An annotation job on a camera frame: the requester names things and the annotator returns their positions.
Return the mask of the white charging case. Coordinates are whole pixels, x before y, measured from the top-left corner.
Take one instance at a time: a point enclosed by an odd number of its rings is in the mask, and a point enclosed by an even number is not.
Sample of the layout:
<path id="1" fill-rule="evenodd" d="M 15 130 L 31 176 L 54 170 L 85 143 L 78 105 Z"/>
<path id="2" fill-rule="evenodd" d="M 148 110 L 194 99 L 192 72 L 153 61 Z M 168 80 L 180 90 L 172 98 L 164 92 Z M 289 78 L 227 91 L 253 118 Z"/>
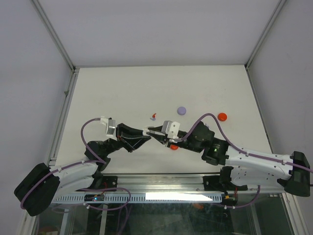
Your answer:
<path id="1" fill-rule="evenodd" d="M 149 130 L 149 128 L 148 128 L 148 127 L 145 127 L 145 128 L 143 128 L 143 129 L 142 129 L 142 135 L 144 135 L 144 136 L 148 136 L 148 135 L 149 135 L 149 133 L 150 133 L 150 130 Z"/>

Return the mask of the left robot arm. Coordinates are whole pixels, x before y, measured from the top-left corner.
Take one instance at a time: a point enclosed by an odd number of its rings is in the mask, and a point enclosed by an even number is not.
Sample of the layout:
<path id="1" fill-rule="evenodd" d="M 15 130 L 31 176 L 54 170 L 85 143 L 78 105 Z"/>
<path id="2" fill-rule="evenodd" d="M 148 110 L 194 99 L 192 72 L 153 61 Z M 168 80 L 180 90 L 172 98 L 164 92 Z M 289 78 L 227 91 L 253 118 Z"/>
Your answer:
<path id="1" fill-rule="evenodd" d="M 115 138 L 87 142 L 84 160 L 54 167 L 44 163 L 34 166 L 14 190 L 20 207 L 30 216 L 36 216 L 63 195 L 85 188 L 100 190 L 103 183 L 101 172 L 111 161 L 108 156 L 120 149 L 132 153 L 151 139 L 141 130 L 123 123 L 116 130 Z"/>

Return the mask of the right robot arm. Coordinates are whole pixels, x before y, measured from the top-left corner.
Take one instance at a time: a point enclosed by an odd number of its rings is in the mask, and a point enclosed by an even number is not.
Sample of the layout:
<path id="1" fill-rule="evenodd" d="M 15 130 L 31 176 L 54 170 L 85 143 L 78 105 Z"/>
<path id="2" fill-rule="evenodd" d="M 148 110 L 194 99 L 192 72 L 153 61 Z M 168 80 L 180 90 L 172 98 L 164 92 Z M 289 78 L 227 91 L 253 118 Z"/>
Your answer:
<path id="1" fill-rule="evenodd" d="M 300 197 L 311 194 L 310 166 L 302 152 L 269 154 L 235 146 L 216 138 L 202 121 L 189 132 L 181 131 L 177 122 L 165 121 L 162 126 L 149 127 L 146 133 L 167 147 L 175 145 L 201 153 L 206 163 L 221 166 L 219 185 L 223 189 L 259 185 L 281 188 Z"/>

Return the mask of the purple charging case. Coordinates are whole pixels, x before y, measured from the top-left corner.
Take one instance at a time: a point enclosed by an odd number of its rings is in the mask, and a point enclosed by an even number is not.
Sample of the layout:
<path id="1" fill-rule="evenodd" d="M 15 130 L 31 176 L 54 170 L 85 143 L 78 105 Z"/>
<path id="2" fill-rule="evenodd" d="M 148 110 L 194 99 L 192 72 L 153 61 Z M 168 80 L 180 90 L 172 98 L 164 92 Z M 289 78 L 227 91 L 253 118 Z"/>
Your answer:
<path id="1" fill-rule="evenodd" d="M 185 115 L 186 112 L 187 112 L 187 110 L 186 110 L 186 108 L 183 107 L 183 106 L 180 106 L 180 107 L 177 108 L 177 113 L 178 113 L 179 115 L 181 115 L 181 116 Z"/>

